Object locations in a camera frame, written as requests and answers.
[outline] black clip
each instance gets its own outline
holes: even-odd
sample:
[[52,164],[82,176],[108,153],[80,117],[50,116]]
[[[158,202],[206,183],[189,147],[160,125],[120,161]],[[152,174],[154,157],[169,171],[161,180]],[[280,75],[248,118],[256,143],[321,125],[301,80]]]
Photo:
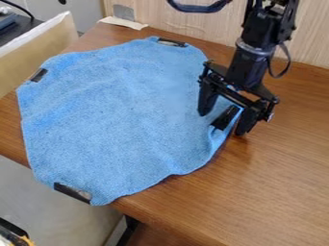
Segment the black clip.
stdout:
[[90,204],[91,195],[85,191],[73,189],[60,183],[54,183],[54,189],[81,202]]
[[237,106],[231,105],[212,123],[212,126],[224,131],[233,118],[238,114],[239,110],[240,109]]
[[30,81],[39,82],[47,72],[47,69],[39,68],[38,71],[34,75],[32,75]]
[[163,37],[160,37],[158,39],[158,43],[168,45],[168,46],[182,47],[182,48],[187,46],[185,42],[171,40],[171,39],[167,39],[167,38],[163,38]]

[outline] wooden wall panel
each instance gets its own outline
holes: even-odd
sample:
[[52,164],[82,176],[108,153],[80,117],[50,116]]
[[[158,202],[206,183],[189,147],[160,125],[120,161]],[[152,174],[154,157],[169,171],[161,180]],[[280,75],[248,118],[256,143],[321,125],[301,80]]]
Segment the wooden wall panel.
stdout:
[[[162,30],[198,37],[234,46],[241,33],[246,0],[234,0],[221,12],[199,14],[173,10],[165,0],[104,0],[107,15],[112,5],[121,4],[135,10],[136,20]],[[207,4],[210,0],[180,0],[182,3]],[[297,62],[329,68],[329,1],[300,0],[297,31],[288,43]]]

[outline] chair backrest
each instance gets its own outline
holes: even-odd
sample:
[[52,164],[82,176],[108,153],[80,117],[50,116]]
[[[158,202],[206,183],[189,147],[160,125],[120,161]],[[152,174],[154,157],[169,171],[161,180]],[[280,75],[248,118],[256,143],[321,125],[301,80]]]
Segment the chair backrest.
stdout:
[[0,98],[77,39],[72,15],[64,12],[0,47]]
[[[184,13],[171,8],[166,0],[103,0],[106,15],[113,15],[113,5],[134,9],[137,22],[151,27],[235,46],[247,0],[234,0],[216,13]],[[179,0],[184,4],[207,5],[215,0]],[[329,1],[302,0],[297,13],[297,30],[289,42],[296,62],[329,68]]]

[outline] wood grain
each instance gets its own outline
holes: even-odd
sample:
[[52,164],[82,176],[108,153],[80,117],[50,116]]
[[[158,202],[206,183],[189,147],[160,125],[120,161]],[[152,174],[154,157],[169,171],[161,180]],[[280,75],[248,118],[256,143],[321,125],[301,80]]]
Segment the wood grain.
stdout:
[[[228,64],[233,49],[147,28],[97,24],[66,49],[85,51],[131,39],[187,41]],[[139,221],[201,245],[327,246],[329,242],[329,70],[294,63],[282,80],[276,116],[233,136],[204,168],[174,176],[112,206]],[[0,101],[0,154],[27,165],[14,92]]]
[[127,246],[203,246],[172,234],[139,225]]
[[[172,9],[166,0],[103,0],[106,15],[111,15],[113,4],[135,10],[136,20],[151,27],[190,37],[235,46],[241,33],[246,0],[234,0],[222,11],[211,14],[183,13]],[[207,5],[215,0],[176,0],[180,3]],[[329,67],[329,1],[300,1],[297,31],[289,43],[292,58],[297,62]]]

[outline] wall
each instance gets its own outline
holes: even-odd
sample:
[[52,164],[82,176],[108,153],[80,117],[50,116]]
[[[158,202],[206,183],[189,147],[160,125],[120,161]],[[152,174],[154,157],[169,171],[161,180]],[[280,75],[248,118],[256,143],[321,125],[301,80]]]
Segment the wall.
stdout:
[[62,5],[58,0],[12,0],[28,9],[37,19],[48,20],[60,12],[71,11],[79,32],[86,32],[103,17],[101,0],[67,0]]
[[[104,0],[107,14],[112,4],[135,9],[136,20],[162,30],[198,37],[234,46],[241,33],[246,0],[234,0],[221,12],[182,13],[173,10],[166,0]],[[181,3],[209,4],[211,0],[180,0]],[[297,31],[289,43],[295,61],[329,68],[329,1],[301,0],[297,14]]]

